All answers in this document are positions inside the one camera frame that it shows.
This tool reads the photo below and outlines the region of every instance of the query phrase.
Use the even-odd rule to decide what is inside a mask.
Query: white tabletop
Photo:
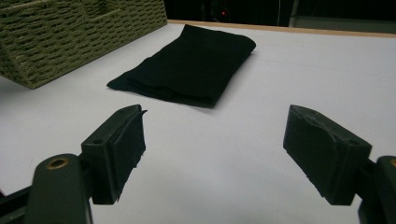
[[[215,109],[112,91],[108,81],[176,39],[168,24],[121,49],[28,90],[0,77],[0,189],[31,184],[35,167],[80,144],[127,105],[142,105],[147,150],[95,224],[359,223],[330,206],[282,147],[291,104],[309,107],[396,155],[396,38],[207,27],[246,35],[257,48]]]

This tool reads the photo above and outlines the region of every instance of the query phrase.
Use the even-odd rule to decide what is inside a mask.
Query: white table
[[[106,87],[176,39],[181,24],[37,90],[0,77],[0,189],[29,186],[41,161],[79,154],[116,110],[141,104],[147,150],[120,201],[92,206],[95,224],[359,223],[361,199],[330,206],[283,149],[283,134],[289,106],[301,105],[371,143],[373,161],[396,155],[396,38],[235,27],[207,26],[257,43],[213,110]]]

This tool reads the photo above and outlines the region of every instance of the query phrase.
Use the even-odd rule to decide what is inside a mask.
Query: fabric
[[[255,47],[242,35],[185,25],[179,38],[107,86],[211,108]]]

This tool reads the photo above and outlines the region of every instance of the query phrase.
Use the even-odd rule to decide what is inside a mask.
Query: folded black cloth
[[[214,107],[255,47],[242,35],[185,25],[179,38],[107,86],[168,102]]]

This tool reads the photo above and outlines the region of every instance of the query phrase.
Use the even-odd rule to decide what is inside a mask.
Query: woven basket
[[[0,75],[35,89],[165,24],[163,0],[0,0]]]

